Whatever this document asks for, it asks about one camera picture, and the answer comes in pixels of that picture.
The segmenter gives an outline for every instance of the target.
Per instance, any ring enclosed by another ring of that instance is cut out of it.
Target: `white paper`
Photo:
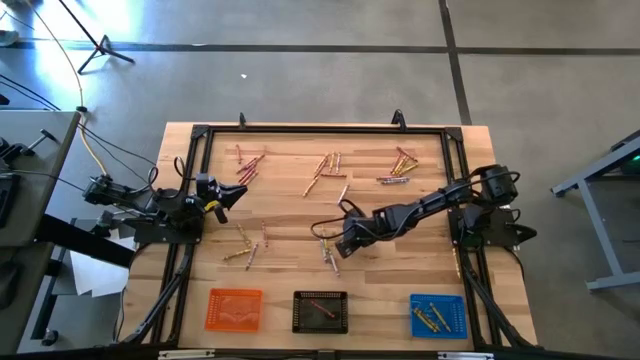
[[[108,239],[129,249],[134,248],[133,238],[119,238],[118,230],[111,230]],[[71,265],[76,283],[76,292],[82,295],[92,291],[92,296],[102,296],[122,291],[129,278],[129,269],[108,264],[90,256],[71,252]]]

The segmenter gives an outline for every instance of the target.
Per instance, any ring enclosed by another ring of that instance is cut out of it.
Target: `orange tray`
[[[260,327],[261,308],[262,290],[211,289],[204,329],[256,332]]]

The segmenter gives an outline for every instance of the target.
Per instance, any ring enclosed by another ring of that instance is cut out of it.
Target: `gray floor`
[[[154,44],[445,45],[436,0],[67,1],[113,41]],[[60,38],[83,40],[55,1],[39,5]],[[631,0],[450,0],[459,46],[638,47],[640,3]],[[48,38],[26,9],[5,17],[24,36]],[[79,66],[88,52],[70,53]],[[90,127],[155,158],[167,121],[378,122],[401,108],[410,123],[460,124],[447,55],[130,52],[135,65],[103,57],[81,78]],[[640,121],[640,57],[460,57],[473,124],[488,125],[498,162],[522,172],[521,222],[538,230],[521,258],[540,344],[563,351],[637,357],[640,287],[589,294],[584,281],[609,275],[578,194],[549,188],[605,153]],[[75,80],[53,43],[0,50],[0,73],[65,109]],[[29,100],[15,106],[34,107]],[[139,180],[103,156],[118,181]],[[144,173],[145,164],[129,159]],[[75,141],[63,178],[83,185],[98,168]],[[56,188],[49,213],[68,219],[101,209]],[[624,244],[633,253],[640,245]],[[625,263],[627,269],[637,269]],[[53,348],[109,342],[116,298],[63,299]],[[79,318],[75,314],[86,314]],[[25,338],[21,351],[46,350]]]

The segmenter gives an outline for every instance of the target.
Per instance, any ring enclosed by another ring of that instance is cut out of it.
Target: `wooden tabletop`
[[[186,159],[193,125],[167,124],[158,158],[160,175],[156,187],[179,187],[180,178],[173,169],[173,158],[179,155]],[[462,128],[469,168],[473,170],[493,164],[495,158],[488,128]],[[200,141],[196,168],[199,168],[203,143]],[[203,241],[196,248],[191,271],[180,347],[472,349],[470,338],[433,340],[413,338],[410,333],[410,294],[464,296],[445,213],[423,220],[416,229],[395,241],[378,242],[358,250],[347,259],[341,259],[334,249],[340,277],[323,262],[319,243],[309,231],[311,223],[342,216],[336,201],[347,182],[350,189],[346,198],[367,213],[378,207],[415,201],[446,185],[438,137],[216,134],[209,173],[223,184],[235,184],[239,178],[235,174],[239,167],[236,144],[242,149],[245,162],[263,151],[266,151],[266,156],[260,162],[259,175],[249,185],[247,194],[227,213],[229,223],[221,225],[214,216],[207,217]],[[408,184],[380,185],[375,177],[388,173],[397,156],[395,148],[398,145],[416,156],[420,166],[410,173]],[[303,198],[302,193],[311,182],[316,165],[328,151],[342,153],[340,172],[347,174],[347,179],[320,178],[309,196]],[[246,256],[223,261],[225,255],[244,248],[236,224],[244,227],[252,241],[262,242],[262,221],[266,224],[269,247],[259,248],[249,271],[245,271]],[[337,226],[327,226],[326,230],[328,234],[341,231]],[[166,245],[151,245],[135,260],[125,295],[126,321],[121,337],[131,333],[156,300],[166,252]],[[487,259],[496,302],[522,336],[535,343],[527,295],[517,262],[503,249],[488,249]],[[264,296],[260,330],[257,333],[205,331],[211,288],[261,289]],[[293,293],[296,290],[347,291],[349,333],[292,333]],[[169,308],[165,334],[173,317],[173,303]],[[486,311],[482,305],[478,306],[478,311],[483,335],[488,341]]]

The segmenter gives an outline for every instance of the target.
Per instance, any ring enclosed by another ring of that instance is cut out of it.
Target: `tripod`
[[[96,56],[96,54],[98,52],[100,52],[101,55],[104,54],[109,54],[111,56],[115,56],[118,59],[122,59],[124,61],[130,62],[132,64],[135,64],[135,61],[133,61],[132,58],[126,57],[124,55],[118,54],[117,52],[111,50],[111,45],[109,43],[109,37],[107,37],[107,35],[104,35],[102,37],[102,39],[100,40],[100,43],[97,43],[93,37],[91,36],[91,34],[89,34],[89,32],[87,31],[87,29],[84,28],[84,26],[82,26],[82,24],[80,23],[80,20],[78,20],[78,18],[71,12],[71,10],[67,7],[67,4],[64,3],[64,1],[59,0],[60,4],[62,4],[62,6],[64,6],[65,10],[67,10],[67,12],[69,13],[69,15],[71,15],[71,17],[73,18],[73,20],[76,22],[76,24],[78,24],[78,26],[80,26],[80,29],[82,29],[82,32],[84,32],[85,35],[87,35],[87,37],[89,38],[89,40],[91,40],[91,42],[93,43],[93,45],[95,46],[95,49],[93,50],[93,52],[91,53],[91,55],[89,56],[89,58],[87,59],[87,61],[85,61],[82,66],[80,66],[80,68],[78,69],[78,74],[82,75],[82,70],[84,70],[84,68],[89,64],[89,62],[91,60],[93,60]]]

